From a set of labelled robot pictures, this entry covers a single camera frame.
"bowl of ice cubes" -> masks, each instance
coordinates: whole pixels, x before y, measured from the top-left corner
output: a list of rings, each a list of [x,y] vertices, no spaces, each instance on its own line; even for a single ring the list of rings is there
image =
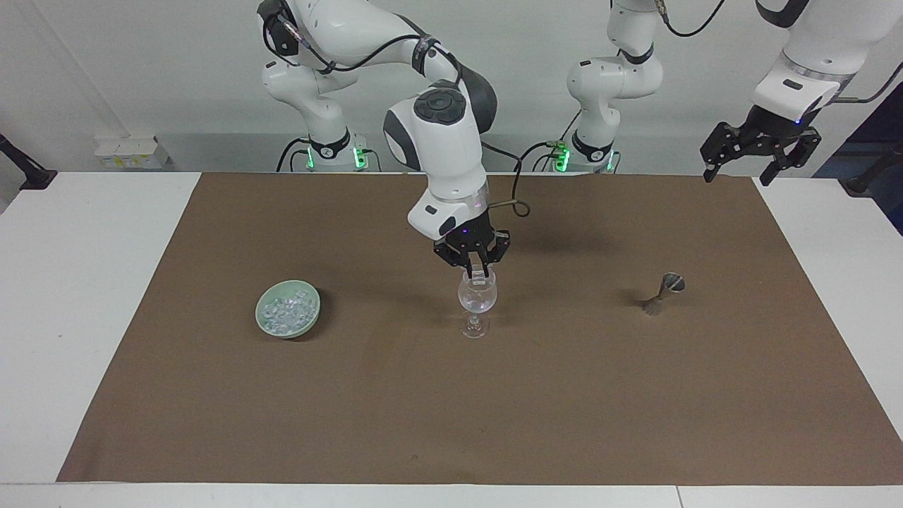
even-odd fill
[[[286,280],[257,301],[257,326],[280,339],[294,339],[313,328],[320,316],[320,294],[302,280]]]

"glass base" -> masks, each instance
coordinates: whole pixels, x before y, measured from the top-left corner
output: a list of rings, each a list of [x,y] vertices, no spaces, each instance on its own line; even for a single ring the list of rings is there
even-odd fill
[[[489,318],[484,315],[471,314],[464,318],[461,333],[469,339],[479,339],[489,331]]]

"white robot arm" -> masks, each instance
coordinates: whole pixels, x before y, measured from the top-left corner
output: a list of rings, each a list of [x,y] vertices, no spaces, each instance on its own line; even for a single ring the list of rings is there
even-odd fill
[[[740,127],[721,122],[701,148],[708,182],[722,165],[745,155],[773,158],[760,178],[765,185],[781,171],[805,165],[821,142],[810,124],[855,77],[871,48],[903,17],[900,0],[756,3],[769,23],[789,28],[790,40],[753,92],[746,122]],[[777,10],[773,4],[783,8]]]
[[[489,223],[479,141],[498,107],[491,85],[416,24],[367,0],[265,0],[258,13],[280,57],[264,70],[267,89],[302,112],[318,160],[348,153],[354,135],[322,94],[355,83],[357,69],[405,63],[433,83],[392,107],[384,124],[393,156],[428,177],[408,221],[453,266],[470,272],[471,252],[484,268],[500,261],[509,235]]]
[[[613,99],[652,95],[662,84],[662,64],[653,54],[661,17],[655,0],[615,0],[609,18],[609,40],[616,57],[591,58],[571,68],[567,85],[580,102],[580,123],[567,142],[570,165],[597,171],[606,165],[620,125]]]

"white table surface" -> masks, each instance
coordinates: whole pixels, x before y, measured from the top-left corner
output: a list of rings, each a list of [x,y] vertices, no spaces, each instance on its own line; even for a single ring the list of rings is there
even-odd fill
[[[903,506],[896,486],[54,484],[198,178],[60,174],[0,216],[0,506]],[[761,191],[903,435],[903,238],[835,181]]]

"clear glass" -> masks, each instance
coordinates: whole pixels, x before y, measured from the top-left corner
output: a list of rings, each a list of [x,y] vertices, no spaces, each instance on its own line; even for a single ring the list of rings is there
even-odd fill
[[[461,326],[461,333],[471,339],[479,339],[489,330],[489,318],[484,316],[498,300],[498,288],[496,287],[496,273],[489,269],[489,273],[483,273],[482,269],[474,269],[473,277],[467,276],[465,271],[458,286],[458,300],[461,301],[468,315]]]

